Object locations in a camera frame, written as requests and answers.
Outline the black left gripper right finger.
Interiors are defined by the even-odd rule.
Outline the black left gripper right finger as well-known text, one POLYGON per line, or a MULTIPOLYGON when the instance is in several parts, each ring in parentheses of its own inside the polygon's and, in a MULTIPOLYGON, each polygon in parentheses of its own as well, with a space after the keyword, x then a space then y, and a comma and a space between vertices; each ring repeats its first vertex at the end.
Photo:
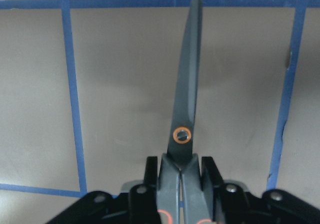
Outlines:
POLYGON ((201 158, 201 184, 209 217, 217 224, 247 224, 250 209, 243 188, 225 182, 212 157, 201 158))

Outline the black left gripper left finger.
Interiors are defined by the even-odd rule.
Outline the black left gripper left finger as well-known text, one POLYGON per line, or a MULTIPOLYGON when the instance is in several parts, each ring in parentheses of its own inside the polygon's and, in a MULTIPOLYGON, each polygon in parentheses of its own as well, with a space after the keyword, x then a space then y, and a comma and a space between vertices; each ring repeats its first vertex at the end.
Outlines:
POLYGON ((133 186, 128 195, 130 224, 159 224, 157 208, 158 158, 146 159, 143 182, 133 186))

